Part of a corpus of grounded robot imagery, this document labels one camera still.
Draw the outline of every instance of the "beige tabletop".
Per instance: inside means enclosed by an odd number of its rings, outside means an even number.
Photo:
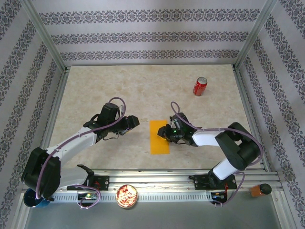
[[[193,94],[198,77],[208,80],[201,97]],[[109,141],[100,141],[80,152],[65,167],[89,168],[212,168],[224,154],[219,147],[170,144],[168,155],[150,154],[150,120],[169,120],[171,101],[195,126],[227,127],[239,122],[249,130],[230,65],[149,65],[72,67],[62,98],[50,146],[76,133],[100,113],[112,97],[126,102],[126,116],[140,125]]]

